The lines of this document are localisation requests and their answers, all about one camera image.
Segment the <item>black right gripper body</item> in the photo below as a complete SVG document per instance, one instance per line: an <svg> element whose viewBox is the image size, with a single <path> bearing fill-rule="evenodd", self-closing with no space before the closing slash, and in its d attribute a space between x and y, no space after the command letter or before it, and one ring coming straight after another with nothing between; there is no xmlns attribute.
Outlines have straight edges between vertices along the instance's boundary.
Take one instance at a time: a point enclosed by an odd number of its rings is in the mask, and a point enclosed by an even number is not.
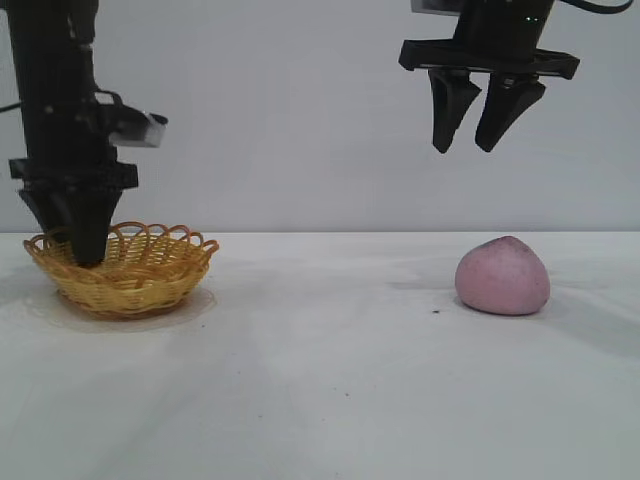
<svg viewBox="0 0 640 480"><path fill-rule="evenodd" d="M570 80L580 60L537 47L552 5L539 0L413 1L414 13L455 16L458 21L449 39L404 41L399 64L408 71L445 68Z"/></svg>

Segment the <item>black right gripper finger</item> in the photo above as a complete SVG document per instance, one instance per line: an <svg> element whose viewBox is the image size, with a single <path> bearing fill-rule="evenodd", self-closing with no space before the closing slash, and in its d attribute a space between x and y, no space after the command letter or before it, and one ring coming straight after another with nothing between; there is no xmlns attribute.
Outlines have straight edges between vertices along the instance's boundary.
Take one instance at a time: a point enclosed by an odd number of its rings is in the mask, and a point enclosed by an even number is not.
<svg viewBox="0 0 640 480"><path fill-rule="evenodd" d="M545 90L536 74L492 73L476 129L476 144L484 152L491 152L511 125L543 97Z"/></svg>
<svg viewBox="0 0 640 480"><path fill-rule="evenodd" d="M446 153L481 88L471 81L468 70L434 68L428 75L433 98L432 144Z"/></svg>

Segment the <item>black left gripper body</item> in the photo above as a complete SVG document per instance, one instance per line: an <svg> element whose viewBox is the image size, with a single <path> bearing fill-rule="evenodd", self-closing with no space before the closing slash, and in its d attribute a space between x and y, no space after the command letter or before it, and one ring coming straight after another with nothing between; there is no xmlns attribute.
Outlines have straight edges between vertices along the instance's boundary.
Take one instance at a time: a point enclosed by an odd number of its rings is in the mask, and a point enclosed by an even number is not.
<svg viewBox="0 0 640 480"><path fill-rule="evenodd" d="M132 132L138 111L104 91L109 103L80 99L58 103L23 100L27 156L9 161L10 175L25 183L51 182L126 190L138 186L138 170L118 161L113 134Z"/></svg>

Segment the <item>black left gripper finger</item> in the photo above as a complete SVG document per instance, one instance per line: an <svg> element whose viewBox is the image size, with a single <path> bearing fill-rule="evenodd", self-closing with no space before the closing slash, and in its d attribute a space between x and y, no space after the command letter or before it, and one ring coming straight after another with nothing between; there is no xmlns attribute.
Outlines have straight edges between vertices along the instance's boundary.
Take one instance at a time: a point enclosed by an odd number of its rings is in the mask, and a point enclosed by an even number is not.
<svg viewBox="0 0 640 480"><path fill-rule="evenodd" d="M94 266L104 260L107 238L121 190L88 189L68 194L70 239L76 262Z"/></svg>
<svg viewBox="0 0 640 480"><path fill-rule="evenodd" d="M20 191L42 232L57 243L69 242L72 234L72 209L69 191Z"/></svg>

